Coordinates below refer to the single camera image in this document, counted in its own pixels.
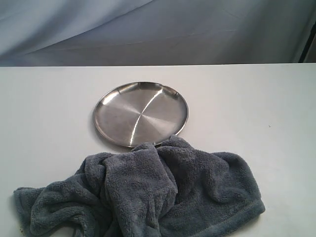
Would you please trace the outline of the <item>blue-grey fluffy towel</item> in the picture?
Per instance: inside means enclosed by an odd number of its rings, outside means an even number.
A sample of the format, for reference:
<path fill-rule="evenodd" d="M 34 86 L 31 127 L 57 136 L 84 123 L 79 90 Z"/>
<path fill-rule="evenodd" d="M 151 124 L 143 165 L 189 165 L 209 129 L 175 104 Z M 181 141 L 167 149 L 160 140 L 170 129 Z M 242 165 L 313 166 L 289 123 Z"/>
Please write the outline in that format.
<path fill-rule="evenodd" d="M 75 237 L 222 237 L 265 211 L 240 156 L 175 135 L 159 147 L 88 156 L 73 176 L 18 188 L 13 200 L 28 237 L 65 226 Z"/>

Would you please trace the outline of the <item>round stainless steel plate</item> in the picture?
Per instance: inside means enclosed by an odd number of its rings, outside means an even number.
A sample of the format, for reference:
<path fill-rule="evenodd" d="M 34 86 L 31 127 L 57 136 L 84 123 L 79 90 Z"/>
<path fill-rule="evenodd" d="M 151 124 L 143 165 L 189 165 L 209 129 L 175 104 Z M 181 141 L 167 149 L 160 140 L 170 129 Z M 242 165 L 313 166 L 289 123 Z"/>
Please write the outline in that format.
<path fill-rule="evenodd" d="M 93 110 L 96 132 L 126 148 L 160 145 L 178 135 L 189 118 L 189 106 L 175 89 L 157 82 L 120 85 L 106 93 Z"/>

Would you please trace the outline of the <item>blue-grey backdrop curtain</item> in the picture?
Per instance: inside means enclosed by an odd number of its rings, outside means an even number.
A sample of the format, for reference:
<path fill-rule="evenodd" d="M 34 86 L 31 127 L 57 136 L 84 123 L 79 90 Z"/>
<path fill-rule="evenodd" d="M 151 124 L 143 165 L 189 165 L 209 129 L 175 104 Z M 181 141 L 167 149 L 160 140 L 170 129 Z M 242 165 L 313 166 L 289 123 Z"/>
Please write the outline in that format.
<path fill-rule="evenodd" d="M 2 66 L 297 62 L 313 0 L 3 0 Z"/>

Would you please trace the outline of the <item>black tripod stand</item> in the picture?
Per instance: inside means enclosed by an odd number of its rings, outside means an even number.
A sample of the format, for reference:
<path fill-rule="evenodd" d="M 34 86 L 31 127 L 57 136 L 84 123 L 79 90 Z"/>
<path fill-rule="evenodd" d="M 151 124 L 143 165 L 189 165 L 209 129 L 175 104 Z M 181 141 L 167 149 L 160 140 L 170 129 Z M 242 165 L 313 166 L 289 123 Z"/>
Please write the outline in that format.
<path fill-rule="evenodd" d="M 308 52 L 311 48 L 311 45 L 313 43 L 315 35 L 316 35 L 316 24 L 314 23 L 311 30 L 310 30 L 309 36 L 306 40 L 306 43 L 304 45 L 304 48 L 302 50 L 302 53 L 301 53 L 300 58 L 298 60 L 298 63 L 303 63 L 305 61 L 305 59 L 308 55 Z"/>

